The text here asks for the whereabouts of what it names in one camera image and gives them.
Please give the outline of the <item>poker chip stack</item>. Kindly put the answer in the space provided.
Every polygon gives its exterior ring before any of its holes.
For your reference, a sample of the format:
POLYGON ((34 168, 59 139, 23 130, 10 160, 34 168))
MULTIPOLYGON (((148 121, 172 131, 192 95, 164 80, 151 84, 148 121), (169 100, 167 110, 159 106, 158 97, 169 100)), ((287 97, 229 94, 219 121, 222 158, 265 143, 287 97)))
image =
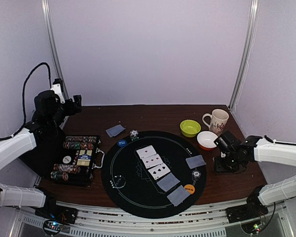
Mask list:
POLYGON ((192 171, 192 174, 191 174, 193 182, 198 181, 198 180, 201 178, 201 175, 202 175, 202 174, 201 174, 200 171, 198 171, 198 170, 193 170, 193 171, 192 171))
POLYGON ((138 138, 138 131, 137 130, 130 131, 129 137, 131 138, 131 140, 136 140, 138 138))

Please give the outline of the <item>orange big blind button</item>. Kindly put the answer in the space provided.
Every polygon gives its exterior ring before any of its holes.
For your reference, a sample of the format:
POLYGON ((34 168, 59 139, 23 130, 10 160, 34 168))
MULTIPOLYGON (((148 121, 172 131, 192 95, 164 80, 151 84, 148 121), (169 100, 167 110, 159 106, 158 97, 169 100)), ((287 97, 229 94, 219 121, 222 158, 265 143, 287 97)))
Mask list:
POLYGON ((188 191, 191 195, 195 193, 195 187, 191 184, 187 184, 184 186, 185 190, 188 191))

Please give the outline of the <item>single grey card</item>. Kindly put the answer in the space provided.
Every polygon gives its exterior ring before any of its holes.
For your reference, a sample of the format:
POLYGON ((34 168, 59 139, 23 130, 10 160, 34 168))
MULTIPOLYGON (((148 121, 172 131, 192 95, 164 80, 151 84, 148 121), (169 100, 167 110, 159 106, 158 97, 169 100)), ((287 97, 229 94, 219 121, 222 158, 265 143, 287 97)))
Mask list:
POLYGON ((125 131, 125 129, 126 129, 125 127, 118 124, 109 129, 106 129, 106 133, 108 134, 109 137, 115 137, 119 135, 121 132, 125 131))

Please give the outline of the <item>blue small blind button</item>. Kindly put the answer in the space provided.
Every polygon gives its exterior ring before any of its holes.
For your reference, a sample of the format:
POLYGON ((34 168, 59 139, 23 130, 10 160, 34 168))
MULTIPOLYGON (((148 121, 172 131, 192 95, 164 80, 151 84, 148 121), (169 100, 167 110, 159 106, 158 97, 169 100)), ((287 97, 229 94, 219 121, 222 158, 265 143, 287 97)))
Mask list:
POLYGON ((127 145, 127 141, 124 140, 124 139, 119 140, 119 141, 117 142, 117 145, 118 145, 119 147, 124 147, 124 146, 127 145))

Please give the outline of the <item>poker chip row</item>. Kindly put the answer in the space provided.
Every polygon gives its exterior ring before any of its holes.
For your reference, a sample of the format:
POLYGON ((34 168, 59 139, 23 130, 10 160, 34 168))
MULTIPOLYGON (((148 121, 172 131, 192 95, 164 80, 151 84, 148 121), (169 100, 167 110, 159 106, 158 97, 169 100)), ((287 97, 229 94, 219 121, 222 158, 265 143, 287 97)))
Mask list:
POLYGON ((64 142, 63 148, 76 150, 93 150, 95 148, 95 145, 93 143, 84 142, 64 142))
POLYGON ((69 180, 69 175, 66 172, 61 172, 61 171, 52 171, 50 173, 51 179, 55 181, 68 181, 69 180))
POLYGON ((77 165, 69 164, 54 164, 53 169, 55 171, 67 172, 67 173, 80 173, 81 168, 77 165))
POLYGON ((95 143, 97 136, 66 136, 65 142, 95 143))

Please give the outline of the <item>clear acrylic dealer puck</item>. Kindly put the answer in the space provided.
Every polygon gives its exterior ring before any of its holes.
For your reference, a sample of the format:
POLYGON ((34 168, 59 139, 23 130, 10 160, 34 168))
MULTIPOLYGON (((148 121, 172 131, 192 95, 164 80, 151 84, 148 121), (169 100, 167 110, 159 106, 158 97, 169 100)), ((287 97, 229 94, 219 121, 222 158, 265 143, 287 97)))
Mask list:
POLYGON ((112 187, 114 189, 121 189, 126 185, 126 179, 122 175, 114 175, 112 179, 112 187))

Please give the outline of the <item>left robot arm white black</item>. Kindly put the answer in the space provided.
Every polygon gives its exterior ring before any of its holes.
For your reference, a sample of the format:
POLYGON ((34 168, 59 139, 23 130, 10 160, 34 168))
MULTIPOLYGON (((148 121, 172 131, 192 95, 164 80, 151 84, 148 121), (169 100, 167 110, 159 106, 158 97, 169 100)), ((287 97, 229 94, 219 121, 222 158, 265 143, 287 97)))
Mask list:
MULTIPOLYGON (((65 138, 60 124, 67 116, 82 110, 82 97, 62 100, 53 90, 43 91, 35 98, 36 112, 13 135, 0 138, 0 171, 15 159, 26 156, 35 164, 50 164, 53 154, 65 138)), ((45 189, 22 188, 0 183, 1 206, 40 208, 49 219, 56 219, 61 209, 53 194, 45 189)))

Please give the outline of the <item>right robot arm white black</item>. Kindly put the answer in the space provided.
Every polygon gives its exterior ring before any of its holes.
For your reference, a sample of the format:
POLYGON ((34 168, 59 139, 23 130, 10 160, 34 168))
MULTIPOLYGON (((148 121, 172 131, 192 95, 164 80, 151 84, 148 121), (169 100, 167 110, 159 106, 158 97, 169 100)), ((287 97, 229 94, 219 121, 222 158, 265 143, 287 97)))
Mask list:
MULTIPOLYGON (((249 162, 273 162, 296 167, 296 143, 281 142, 267 136, 248 136, 243 142, 230 131, 214 140, 220 156, 214 158, 214 169, 220 173, 240 173, 249 162)), ((243 214, 255 217, 262 207, 296 197, 296 175, 275 184, 256 187, 247 198, 243 214)))

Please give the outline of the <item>white decorated mug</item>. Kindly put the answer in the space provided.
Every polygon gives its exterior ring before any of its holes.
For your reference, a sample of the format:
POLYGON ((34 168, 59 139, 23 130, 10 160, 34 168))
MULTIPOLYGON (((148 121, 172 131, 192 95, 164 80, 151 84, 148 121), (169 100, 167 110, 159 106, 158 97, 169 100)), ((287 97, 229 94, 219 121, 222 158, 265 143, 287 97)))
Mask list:
POLYGON ((203 123, 208 127, 210 132, 220 136, 227 124, 229 114, 222 109, 214 109, 211 114, 206 113, 202 116, 203 123), (210 117, 210 123, 205 121, 205 117, 210 117))

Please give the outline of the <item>boxed playing card deck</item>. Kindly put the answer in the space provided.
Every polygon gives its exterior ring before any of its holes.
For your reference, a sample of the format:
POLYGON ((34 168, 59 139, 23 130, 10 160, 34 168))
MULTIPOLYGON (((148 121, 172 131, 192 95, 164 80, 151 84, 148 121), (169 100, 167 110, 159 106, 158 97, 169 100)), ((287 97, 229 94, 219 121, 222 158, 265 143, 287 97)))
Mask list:
POLYGON ((76 150, 72 165, 89 166, 92 158, 92 150, 76 150))

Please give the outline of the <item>white dealer button in case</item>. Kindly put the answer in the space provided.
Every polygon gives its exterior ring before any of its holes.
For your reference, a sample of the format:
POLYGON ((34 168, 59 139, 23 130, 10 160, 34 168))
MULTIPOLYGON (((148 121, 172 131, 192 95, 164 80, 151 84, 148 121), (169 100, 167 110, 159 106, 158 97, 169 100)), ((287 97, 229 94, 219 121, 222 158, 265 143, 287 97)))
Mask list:
POLYGON ((71 162, 72 158, 70 156, 65 156, 62 160, 64 164, 69 164, 71 162))

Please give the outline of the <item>black poker chip case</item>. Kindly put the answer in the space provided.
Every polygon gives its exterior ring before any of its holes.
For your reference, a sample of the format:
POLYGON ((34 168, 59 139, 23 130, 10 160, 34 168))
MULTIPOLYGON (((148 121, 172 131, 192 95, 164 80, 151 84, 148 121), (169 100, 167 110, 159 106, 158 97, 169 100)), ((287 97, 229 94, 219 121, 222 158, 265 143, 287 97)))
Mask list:
POLYGON ((55 181, 51 179, 50 173, 55 171, 54 164, 64 164, 62 162, 65 156, 72 158, 69 165, 72 165, 76 149, 65 149, 63 143, 65 142, 66 134, 61 128, 57 129, 55 136, 47 138, 42 144, 37 145, 33 150, 26 152, 20 156, 20 159, 40 177, 45 178, 51 182, 63 185, 73 185, 80 187, 89 187, 93 179, 93 171, 96 168, 96 157, 100 151, 101 138, 97 136, 97 141, 93 143, 95 148, 92 150, 92 158, 89 166, 79 166, 80 173, 68 173, 68 181, 55 181))

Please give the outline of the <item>left circuit board with LEDs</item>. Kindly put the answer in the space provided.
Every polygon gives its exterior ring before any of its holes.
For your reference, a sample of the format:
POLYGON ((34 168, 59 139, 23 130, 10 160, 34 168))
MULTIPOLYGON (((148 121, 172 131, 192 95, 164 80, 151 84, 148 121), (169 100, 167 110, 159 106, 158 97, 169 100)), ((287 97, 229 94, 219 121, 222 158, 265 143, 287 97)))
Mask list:
POLYGON ((57 235, 63 230, 64 225, 53 220, 45 220, 42 229, 47 235, 57 235))

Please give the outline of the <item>front aluminium rail frame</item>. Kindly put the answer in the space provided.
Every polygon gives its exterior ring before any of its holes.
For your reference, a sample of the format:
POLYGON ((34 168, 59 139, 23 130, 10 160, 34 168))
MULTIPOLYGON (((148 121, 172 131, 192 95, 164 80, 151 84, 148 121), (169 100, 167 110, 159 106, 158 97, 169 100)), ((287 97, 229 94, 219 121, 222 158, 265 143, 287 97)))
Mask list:
POLYGON ((120 208, 58 204, 78 212, 74 224, 54 230, 57 237, 247 237, 244 228, 257 221, 267 226, 257 234, 259 237, 295 236, 283 202, 270 206, 269 214, 235 223, 229 222, 226 209, 245 204, 245 199, 194 205, 163 219, 137 217, 120 208))

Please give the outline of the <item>right aluminium frame post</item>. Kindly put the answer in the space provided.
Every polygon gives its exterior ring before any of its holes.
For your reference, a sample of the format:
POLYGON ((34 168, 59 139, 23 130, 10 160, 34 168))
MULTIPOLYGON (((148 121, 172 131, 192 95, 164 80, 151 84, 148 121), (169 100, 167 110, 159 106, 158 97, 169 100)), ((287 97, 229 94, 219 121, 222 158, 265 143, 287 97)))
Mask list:
POLYGON ((259 0, 251 1, 245 44, 243 48, 243 53, 241 57, 241 62, 240 62, 235 86, 234 86, 232 96, 230 99, 230 104, 229 104, 229 110, 233 113, 236 111, 236 106, 239 103, 246 74, 247 74, 247 70, 249 67, 249 57, 254 44, 256 25, 258 20, 259 3, 260 3, 259 0))

